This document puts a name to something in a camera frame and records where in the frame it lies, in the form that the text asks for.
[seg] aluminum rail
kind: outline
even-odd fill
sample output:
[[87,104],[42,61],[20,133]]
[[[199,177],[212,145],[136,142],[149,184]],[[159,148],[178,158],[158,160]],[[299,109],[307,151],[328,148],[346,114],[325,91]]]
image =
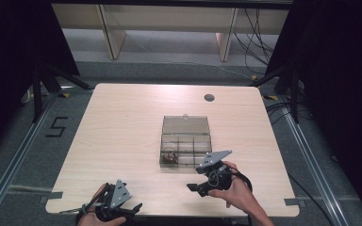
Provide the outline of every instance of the aluminum rail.
[[2,200],[5,198],[8,188],[11,182],[13,181],[14,177],[16,176],[20,166],[22,166],[25,157],[27,156],[28,150],[30,149],[36,135],[38,134],[50,106],[56,100],[57,97],[58,96],[56,93],[52,93],[52,95],[48,97],[45,105],[42,108],[43,109],[42,114],[40,115],[37,121],[31,124],[27,134],[25,135],[25,139],[21,143],[20,147],[17,149],[17,152],[11,159],[10,163],[8,164],[5,173],[2,175],[0,179],[0,204],[2,203]]
[[[280,99],[283,103],[285,103],[285,98],[283,96],[281,96]],[[339,201],[337,200],[334,191],[332,190],[324,174],[322,173],[319,163],[317,162],[316,157],[311,151],[310,146],[308,145],[304,137],[304,133],[301,130],[301,127],[299,126],[299,124],[295,123],[294,119],[290,116],[290,114],[288,114],[289,112],[285,107],[283,108],[283,111],[286,114],[290,130],[292,131],[292,134],[295,136],[296,141],[299,144],[299,147],[304,156],[304,160],[311,172],[311,175],[313,176],[313,179],[317,185],[317,188],[320,191],[325,205],[327,206],[331,219],[334,221],[334,225],[348,226],[349,223],[345,215],[343,214]]]

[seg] wooden table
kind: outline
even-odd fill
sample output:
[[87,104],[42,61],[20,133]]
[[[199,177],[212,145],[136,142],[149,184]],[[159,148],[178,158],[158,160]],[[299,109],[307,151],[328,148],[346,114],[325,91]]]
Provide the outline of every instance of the wooden table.
[[[215,97],[205,100],[206,94]],[[295,217],[297,205],[272,127],[257,88],[178,85],[100,84],[74,137],[46,210],[80,207],[103,183],[127,183],[132,208],[140,216],[242,217],[225,201],[201,198],[186,184],[200,184],[194,169],[163,169],[159,150],[164,116],[207,116],[213,152],[232,150],[224,160],[250,178],[269,216]]]

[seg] floor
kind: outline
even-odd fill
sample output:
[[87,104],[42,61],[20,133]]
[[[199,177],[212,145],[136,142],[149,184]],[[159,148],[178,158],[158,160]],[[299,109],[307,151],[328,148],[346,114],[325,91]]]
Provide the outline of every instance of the floor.
[[[141,72],[144,65],[150,65],[149,70],[154,71],[157,64],[165,65],[160,68],[166,70],[168,67],[169,72],[174,72],[174,74],[180,71],[188,72],[191,69],[202,70],[205,76],[210,70],[213,74],[221,72],[219,76],[229,76],[239,86],[252,83],[253,75],[261,76],[260,73],[265,72],[266,65],[251,55],[245,56],[245,51],[236,37],[232,39],[228,60],[220,62],[214,34],[127,31],[119,57],[116,60],[110,60],[102,31],[67,29],[63,32],[82,77],[92,84],[113,79],[110,77],[113,68],[129,76],[128,78],[116,77],[115,82],[119,82],[128,81],[126,79],[133,76],[144,76]],[[246,35],[238,34],[238,37],[245,43],[248,42]],[[263,36],[262,39],[267,45],[273,47],[277,36]],[[266,61],[263,49],[253,45],[251,49]],[[271,219],[276,225],[329,225],[331,223],[327,218],[333,221],[333,225],[362,225],[361,201],[355,195],[337,160],[332,158],[332,150],[321,136],[321,131],[315,121],[311,119],[308,108],[304,105],[299,106],[300,123],[296,127],[288,114],[287,107],[274,107],[279,104],[278,100],[272,99],[274,95],[272,88],[275,83],[276,79],[260,87],[260,91],[265,98],[269,98],[264,100],[265,105],[273,107],[269,108],[269,118],[287,171],[292,176],[291,184],[300,204],[301,214],[297,218]],[[49,105],[51,100],[53,101],[40,127],[36,128],[34,137],[29,134],[29,128],[32,127],[30,119],[33,117],[32,95],[26,94],[24,107],[19,109],[8,126],[7,132],[0,139],[0,184],[2,178],[12,174],[8,187],[3,192],[6,196],[2,196],[0,200],[0,225],[74,224],[74,216],[49,215],[44,211],[44,204],[87,107],[91,91],[72,88],[73,85],[66,81],[60,81],[60,84],[66,92],[71,93],[71,97],[53,97],[49,94],[43,97],[46,105]],[[66,121],[59,122],[64,123],[66,133],[63,133],[61,139],[48,139],[47,135],[56,132],[51,130],[52,121],[60,116],[71,116]],[[302,132],[301,135],[293,133],[296,128],[298,132]],[[28,140],[30,147],[24,143],[25,138],[28,137],[30,137]],[[22,148],[26,151],[24,156],[19,157],[21,159],[19,166],[8,168],[12,166],[13,156],[18,156],[17,153]],[[313,159],[315,164],[318,164],[320,173],[309,166],[313,163]],[[292,178],[296,179],[304,190]],[[319,187],[321,183],[319,180],[324,180],[327,186],[325,189]],[[335,217],[330,204],[327,204],[329,198],[326,197],[326,192],[328,191],[335,196],[337,208],[340,207],[339,216]],[[244,219],[235,219],[235,221],[246,223]]]

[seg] black stand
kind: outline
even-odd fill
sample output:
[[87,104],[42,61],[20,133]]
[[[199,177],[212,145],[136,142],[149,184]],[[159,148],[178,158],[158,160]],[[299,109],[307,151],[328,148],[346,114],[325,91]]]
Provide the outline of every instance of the black stand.
[[[270,73],[266,72],[266,75],[262,79],[250,85],[250,87],[258,87],[278,76],[280,79],[278,80],[274,90],[277,94],[285,94],[287,90],[290,89],[290,114],[296,123],[299,123],[297,110],[299,72],[310,65],[311,59],[314,56],[315,48],[317,47],[318,35],[321,30],[321,23],[323,23],[323,19],[326,18],[324,17],[324,14],[327,12],[327,3],[328,0],[322,0],[317,3],[317,7],[314,9],[314,15],[309,19],[308,24],[305,25],[302,36],[297,40],[297,43],[293,48],[293,52],[288,57],[287,62],[279,68],[272,70]],[[288,26],[288,22],[300,19],[300,13],[292,14],[292,16],[290,13],[291,11],[287,17],[284,29],[285,26]]]
[[25,0],[22,4],[0,0],[2,13],[10,18],[10,27],[15,27],[17,42],[22,47],[21,57],[29,65],[34,90],[35,122],[42,113],[41,82],[50,93],[61,87],[56,76],[63,77],[82,89],[93,89],[72,74],[79,74],[58,19],[49,1]]
[[47,64],[40,63],[35,67],[33,73],[33,91],[34,91],[34,119],[37,121],[42,113],[42,95],[41,95],[41,82],[45,85],[49,93],[58,93],[61,90],[60,84],[55,78],[55,75],[65,78],[66,80],[78,85],[82,89],[94,89],[87,83],[84,83],[77,78],[67,74],[63,70]]

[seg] hand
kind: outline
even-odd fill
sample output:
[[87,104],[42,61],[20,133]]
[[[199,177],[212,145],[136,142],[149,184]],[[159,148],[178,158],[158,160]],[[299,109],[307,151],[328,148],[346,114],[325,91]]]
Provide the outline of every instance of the hand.
[[[105,188],[105,184],[99,187],[99,190],[93,195],[93,198],[99,194]],[[124,217],[115,218],[108,222],[102,222],[94,213],[95,207],[91,207],[89,211],[92,213],[88,213],[84,215],[80,221],[78,222],[78,226],[119,226],[125,223],[126,219]]]
[[[231,169],[232,172],[237,172],[237,165],[224,161],[224,164]],[[232,176],[232,184],[228,190],[213,189],[208,191],[208,195],[215,198],[225,200],[225,206],[229,208],[231,205],[242,210],[244,213],[251,216],[258,225],[267,226],[273,225],[267,216],[264,209],[260,206],[255,196],[249,187],[237,176]]]

